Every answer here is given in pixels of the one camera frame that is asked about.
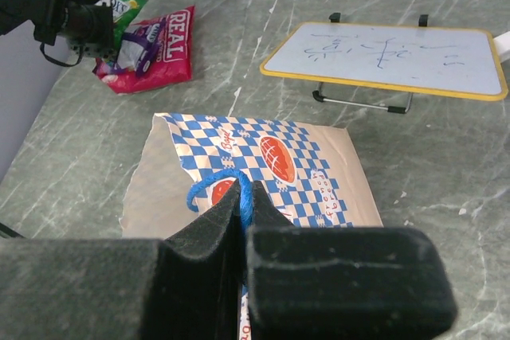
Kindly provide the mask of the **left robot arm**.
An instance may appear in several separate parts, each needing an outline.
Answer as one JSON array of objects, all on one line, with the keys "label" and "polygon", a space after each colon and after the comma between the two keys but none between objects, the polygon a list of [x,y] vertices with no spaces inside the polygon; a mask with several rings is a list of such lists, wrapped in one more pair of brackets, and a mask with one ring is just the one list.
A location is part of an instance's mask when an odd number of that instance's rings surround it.
[{"label": "left robot arm", "polygon": [[77,64],[84,57],[115,56],[111,0],[1,0],[1,35],[26,21],[33,23],[33,38],[40,43],[43,57],[52,64],[71,66],[45,52],[45,47],[55,45],[58,37],[63,37],[77,54]]}]

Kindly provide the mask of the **green Fox's candy bag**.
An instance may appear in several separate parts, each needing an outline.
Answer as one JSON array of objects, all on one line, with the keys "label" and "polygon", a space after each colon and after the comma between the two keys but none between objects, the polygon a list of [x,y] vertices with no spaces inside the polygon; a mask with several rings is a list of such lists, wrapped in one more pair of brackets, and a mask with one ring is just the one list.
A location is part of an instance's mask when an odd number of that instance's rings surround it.
[{"label": "green Fox's candy bag", "polygon": [[134,21],[147,0],[111,0],[113,21],[113,49],[120,49],[121,39],[126,28]]}]

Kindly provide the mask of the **red Real chips bag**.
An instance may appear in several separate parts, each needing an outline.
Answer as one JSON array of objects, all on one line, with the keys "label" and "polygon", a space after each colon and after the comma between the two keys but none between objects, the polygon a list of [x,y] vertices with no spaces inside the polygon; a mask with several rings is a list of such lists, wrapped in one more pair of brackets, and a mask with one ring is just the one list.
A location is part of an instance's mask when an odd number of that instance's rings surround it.
[{"label": "red Real chips bag", "polygon": [[[136,78],[132,72],[113,74],[112,66],[116,59],[113,61],[96,60],[96,66],[92,72],[117,94],[146,92],[169,84],[191,80],[193,77],[191,52],[194,12],[195,7],[188,6],[182,10],[157,17],[166,18],[167,23],[159,36],[159,51],[145,76]],[[157,18],[136,23],[155,21]]]}]

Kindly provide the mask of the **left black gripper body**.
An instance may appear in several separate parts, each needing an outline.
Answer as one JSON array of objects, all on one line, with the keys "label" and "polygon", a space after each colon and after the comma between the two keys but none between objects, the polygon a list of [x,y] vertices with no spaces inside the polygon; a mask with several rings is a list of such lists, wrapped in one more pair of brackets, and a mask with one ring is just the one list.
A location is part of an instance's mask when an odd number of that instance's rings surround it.
[{"label": "left black gripper body", "polygon": [[63,37],[71,49],[83,57],[103,57],[113,54],[114,34],[112,8],[99,0],[37,0],[41,7],[33,20],[33,37],[40,50],[53,46]]}]

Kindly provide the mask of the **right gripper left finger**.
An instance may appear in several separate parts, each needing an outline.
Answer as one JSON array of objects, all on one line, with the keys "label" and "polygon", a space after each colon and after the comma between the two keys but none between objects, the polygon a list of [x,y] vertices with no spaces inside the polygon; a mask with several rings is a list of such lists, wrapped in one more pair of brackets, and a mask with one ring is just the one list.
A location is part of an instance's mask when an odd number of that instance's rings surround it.
[{"label": "right gripper left finger", "polygon": [[2,240],[2,338],[237,338],[240,192],[166,240]]}]

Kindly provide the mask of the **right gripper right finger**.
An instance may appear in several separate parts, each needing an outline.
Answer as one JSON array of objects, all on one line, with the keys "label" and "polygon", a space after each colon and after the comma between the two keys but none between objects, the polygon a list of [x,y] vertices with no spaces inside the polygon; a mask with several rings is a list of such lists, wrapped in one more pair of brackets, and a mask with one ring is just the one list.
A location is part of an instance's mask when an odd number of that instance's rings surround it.
[{"label": "right gripper right finger", "polygon": [[405,227],[303,228],[252,186],[248,312],[255,339],[433,339],[457,303],[431,239]]}]

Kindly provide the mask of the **purple snack packet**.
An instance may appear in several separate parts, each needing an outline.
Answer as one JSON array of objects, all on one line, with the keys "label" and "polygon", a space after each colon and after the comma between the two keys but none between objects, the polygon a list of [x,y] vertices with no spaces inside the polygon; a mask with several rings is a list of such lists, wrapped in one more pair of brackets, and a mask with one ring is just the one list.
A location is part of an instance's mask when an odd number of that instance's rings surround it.
[{"label": "purple snack packet", "polygon": [[166,23],[166,18],[157,18],[155,21],[129,25],[122,35],[112,73],[132,72],[136,78],[145,76],[159,51],[159,36]]}]

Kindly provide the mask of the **blue checkered paper bag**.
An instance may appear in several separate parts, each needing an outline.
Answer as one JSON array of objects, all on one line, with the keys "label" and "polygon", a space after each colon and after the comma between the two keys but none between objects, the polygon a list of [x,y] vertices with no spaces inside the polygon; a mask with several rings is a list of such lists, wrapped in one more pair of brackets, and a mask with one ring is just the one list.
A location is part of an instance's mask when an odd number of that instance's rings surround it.
[{"label": "blue checkered paper bag", "polygon": [[344,129],[292,121],[157,113],[124,196],[125,237],[168,237],[216,205],[233,184],[223,170],[260,182],[282,217],[300,227],[379,226],[382,221]]}]

